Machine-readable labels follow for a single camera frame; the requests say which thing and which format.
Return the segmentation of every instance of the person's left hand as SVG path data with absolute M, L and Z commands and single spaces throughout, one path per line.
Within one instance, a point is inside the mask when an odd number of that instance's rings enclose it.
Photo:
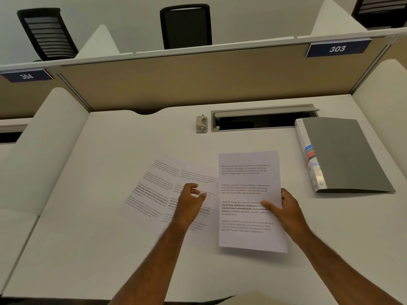
M 179 225 L 185 229 L 185 231 L 196 219 L 202 203 L 206 198 L 206 193 L 201 194 L 196 187 L 198 187 L 198 184 L 186 183 L 184 185 L 173 216 L 172 223 Z

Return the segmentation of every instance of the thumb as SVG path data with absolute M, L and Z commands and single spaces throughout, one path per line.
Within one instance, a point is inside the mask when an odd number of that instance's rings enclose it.
M 206 193 L 202 193 L 197 197 L 197 200 L 202 205 L 202 203 L 205 201 L 205 198 L 206 198 Z
M 277 218 L 280 215 L 281 209 L 279 207 L 276 207 L 274 204 L 272 204 L 269 201 L 263 200 L 261 202 L 262 206 L 264 206 L 267 210 L 269 210 L 270 212 L 273 213 L 274 216 L 276 216 Z

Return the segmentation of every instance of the printed document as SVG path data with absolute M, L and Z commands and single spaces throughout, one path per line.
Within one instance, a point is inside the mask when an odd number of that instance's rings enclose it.
M 160 235 L 171 222 L 186 183 L 198 184 L 207 196 L 185 236 L 185 243 L 213 245 L 219 230 L 216 169 L 161 157 L 145 173 L 121 207 L 121 214 L 147 231 Z
M 219 154 L 219 246 L 287 252 L 285 232 L 260 203 L 281 208 L 278 152 Z

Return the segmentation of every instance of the office chair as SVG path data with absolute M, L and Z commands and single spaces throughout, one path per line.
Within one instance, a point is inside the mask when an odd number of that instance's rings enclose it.
M 164 49 L 212 45 L 207 4 L 185 4 L 160 10 Z
M 43 61 L 74 58 L 78 54 L 59 8 L 19 10 L 17 16 Z
M 400 28 L 407 21 L 407 0 L 357 0 L 352 16 L 366 29 Z

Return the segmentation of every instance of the number sign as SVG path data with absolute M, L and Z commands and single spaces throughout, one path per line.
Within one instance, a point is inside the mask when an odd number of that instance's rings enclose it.
M 341 42 L 311 43 L 306 57 L 364 53 L 371 41 L 372 39 L 358 39 Z
M 29 82 L 53 79 L 43 68 L 26 69 L 19 71 L 3 71 L 0 73 L 10 82 Z

